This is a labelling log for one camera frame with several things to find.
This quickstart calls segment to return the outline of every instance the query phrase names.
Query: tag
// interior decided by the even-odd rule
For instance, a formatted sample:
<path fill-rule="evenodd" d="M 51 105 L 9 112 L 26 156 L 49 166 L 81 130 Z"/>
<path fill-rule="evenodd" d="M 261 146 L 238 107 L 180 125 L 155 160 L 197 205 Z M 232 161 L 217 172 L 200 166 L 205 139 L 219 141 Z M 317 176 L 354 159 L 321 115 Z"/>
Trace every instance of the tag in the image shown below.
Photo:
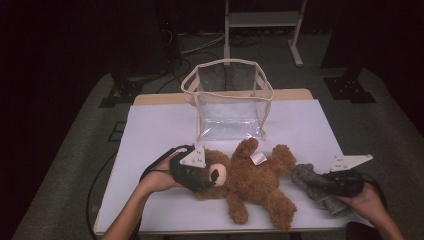
<path fill-rule="evenodd" d="M 364 162 L 368 162 L 372 159 L 370 154 L 368 155 L 357 155 L 357 156 L 334 156 L 333 167 L 331 167 L 332 172 L 344 171 L 352 169 L 358 165 L 361 165 Z"/>
<path fill-rule="evenodd" d="M 261 164 L 261 163 L 263 163 L 263 162 L 265 162 L 266 160 L 268 160 L 268 159 L 266 159 L 266 157 L 265 157 L 265 155 L 263 153 L 253 154 L 252 156 L 250 156 L 250 159 L 252 159 L 253 163 L 256 166 L 259 165 L 259 164 Z"/>
<path fill-rule="evenodd" d="M 205 149 L 203 148 L 203 146 L 196 148 L 193 152 L 181 159 L 180 163 L 181 165 L 205 168 Z"/>

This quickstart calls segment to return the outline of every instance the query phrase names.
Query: white sheet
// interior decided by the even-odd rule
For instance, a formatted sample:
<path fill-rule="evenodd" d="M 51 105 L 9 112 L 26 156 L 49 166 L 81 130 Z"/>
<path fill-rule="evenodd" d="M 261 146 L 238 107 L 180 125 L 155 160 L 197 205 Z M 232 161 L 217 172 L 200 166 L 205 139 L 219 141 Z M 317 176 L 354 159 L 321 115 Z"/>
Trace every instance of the white sheet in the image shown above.
<path fill-rule="evenodd" d="M 267 140 L 258 151 L 270 153 L 277 144 L 286 144 L 298 163 L 313 163 L 318 173 L 329 172 L 334 155 L 342 151 L 317 100 L 273 101 L 264 129 Z M 132 106 L 113 172 L 103 198 L 95 231 L 104 233 L 136 187 L 144 169 L 170 148 L 195 144 L 196 109 L 189 104 Z M 201 142 L 206 148 L 227 155 L 240 141 Z M 290 178 L 280 178 L 280 189 L 296 204 L 294 230 L 333 229 L 349 221 L 366 222 L 352 213 L 334 219 L 318 209 Z M 140 231 L 196 232 L 275 229 L 268 213 L 246 203 L 249 220 L 234 224 L 224 199 L 197 201 L 183 188 L 153 194 L 145 207 Z"/>

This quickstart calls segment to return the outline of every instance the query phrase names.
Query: white shelf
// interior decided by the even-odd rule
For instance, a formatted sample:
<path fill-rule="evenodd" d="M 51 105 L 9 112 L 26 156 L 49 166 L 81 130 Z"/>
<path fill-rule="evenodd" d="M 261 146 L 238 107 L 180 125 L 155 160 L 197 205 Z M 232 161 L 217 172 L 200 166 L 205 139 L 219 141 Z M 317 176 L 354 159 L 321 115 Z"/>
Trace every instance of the white shelf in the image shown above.
<path fill-rule="evenodd" d="M 230 13 L 229 27 L 296 26 L 298 11 Z"/>

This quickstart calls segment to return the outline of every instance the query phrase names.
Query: wrist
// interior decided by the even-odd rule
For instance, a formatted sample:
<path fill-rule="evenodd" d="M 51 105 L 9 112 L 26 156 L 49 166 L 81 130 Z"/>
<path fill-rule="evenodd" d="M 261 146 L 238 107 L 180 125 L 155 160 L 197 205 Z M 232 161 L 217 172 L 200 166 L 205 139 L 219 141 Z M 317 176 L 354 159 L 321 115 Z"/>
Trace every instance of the wrist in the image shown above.
<path fill-rule="evenodd" d="M 398 226 L 389 215 L 371 223 L 375 226 L 384 240 L 404 239 Z"/>

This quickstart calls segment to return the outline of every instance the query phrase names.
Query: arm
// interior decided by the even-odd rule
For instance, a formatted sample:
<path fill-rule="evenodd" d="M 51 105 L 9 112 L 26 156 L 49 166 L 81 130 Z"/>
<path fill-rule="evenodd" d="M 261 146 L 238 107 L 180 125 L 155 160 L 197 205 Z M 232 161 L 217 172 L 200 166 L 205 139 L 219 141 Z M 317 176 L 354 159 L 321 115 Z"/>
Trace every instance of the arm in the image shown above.
<path fill-rule="evenodd" d="M 155 169 L 169 169 L 169 160 L 173 154 L 163 160 Z M 144 177 L 131 194 L 118 217 L 113 221 L 102 239 L 125 239 L 128 240 L 143 215 L 144 206 L 149 196 L 154 192 L 168 190 L 180 186 L 171 175 L 152 171 Z"/>
<path fill-rule="evenodd" d="M 365 183 L 362 192 L 353 198 L 337 198 L 370 221 L 384 240 L 404 240 L 398 226 L 384 208 L 377 190 L 371 184 Z"/>

